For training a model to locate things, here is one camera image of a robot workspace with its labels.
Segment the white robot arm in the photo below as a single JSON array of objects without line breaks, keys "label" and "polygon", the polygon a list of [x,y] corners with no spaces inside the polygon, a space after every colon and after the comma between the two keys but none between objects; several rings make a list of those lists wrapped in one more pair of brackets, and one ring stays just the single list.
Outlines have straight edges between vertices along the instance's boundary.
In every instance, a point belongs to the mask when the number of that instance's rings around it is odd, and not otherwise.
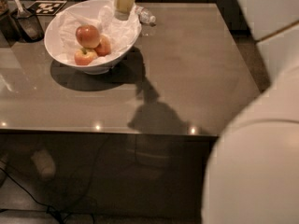
[{"label": "white robot arm", "polygon": [[299,224],[299,0],[237,0],[271,80],[224,130],[203,224]]}]

